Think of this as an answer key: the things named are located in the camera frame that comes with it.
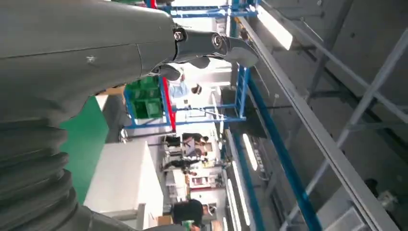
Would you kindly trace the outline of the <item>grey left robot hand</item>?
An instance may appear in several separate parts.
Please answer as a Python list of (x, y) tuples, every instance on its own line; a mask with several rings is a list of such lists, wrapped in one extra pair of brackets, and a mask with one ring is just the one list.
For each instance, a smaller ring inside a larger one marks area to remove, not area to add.
[(157, 9), (106, 0), (3, 0), (0, 121), (59, 124), (105, 89), (205, 57), (244, 67), (257, 62), (241, 39), (182, 28)]

